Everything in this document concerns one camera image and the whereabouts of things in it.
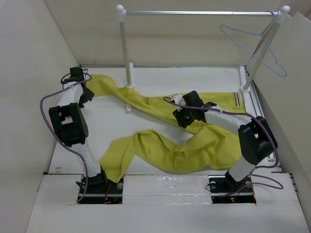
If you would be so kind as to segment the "yellow trousers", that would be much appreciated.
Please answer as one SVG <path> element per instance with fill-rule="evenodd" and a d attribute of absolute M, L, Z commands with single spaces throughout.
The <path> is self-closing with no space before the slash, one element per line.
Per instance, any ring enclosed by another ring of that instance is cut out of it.
<path fill-rule="evenodd" d="M 134 89 L 118 87 L 106 75 L 94 74 L 87 87 L 96 97 L 114 96 L 148 115 L 175 127 L 178 125 L 173 116 L 174 106 L 162 97 L 146 97 Z M 99 163 L 107 178 L 117 183 L 135 155 L 168 173 L 195 172 L 206 166 L 229 169 L 242 156 L 238 137 L 219 126 L 195 121 L 185 132 L 192 137 L 182 145 L 154 130 L 142 130 L 113 140 Z"/>

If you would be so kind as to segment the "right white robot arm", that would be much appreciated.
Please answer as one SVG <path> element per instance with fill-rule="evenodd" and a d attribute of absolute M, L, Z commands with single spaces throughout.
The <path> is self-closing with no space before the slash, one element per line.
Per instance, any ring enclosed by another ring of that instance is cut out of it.
<path fill-rule="evenodd" d="M 213 102 L 204 103 L 196 91 L 176 94 L 166 100 L 176 106 L 173 115 L 180 127 L 186 128 L 198 120 L 217 125 L 238 137 L 242 155 L 225 174 L 222 185 L 225 192 L 248 187 L 247 178 L 251 172 L 264 158 L 277 151 L 277 141 L 262 116 L 225 111 Z"/>

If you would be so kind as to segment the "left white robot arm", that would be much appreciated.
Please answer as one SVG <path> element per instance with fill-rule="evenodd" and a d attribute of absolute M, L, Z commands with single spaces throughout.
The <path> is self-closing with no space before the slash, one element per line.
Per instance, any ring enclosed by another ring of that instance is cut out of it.
<path fill-rule="evenodd" d="M 61 100 L 49 109 L 53 131 L 70 151 L 79 154 L 85 176 L 78 186 L 89 194 L 103 193 L 109 187 L 106 173 L 95 159 L 87 143 L 88 126 L 82 109 L 95 94 L 86 86 L 87 74 L 81 67 L 71 67 L 61 79 L 64 89 Z"/>

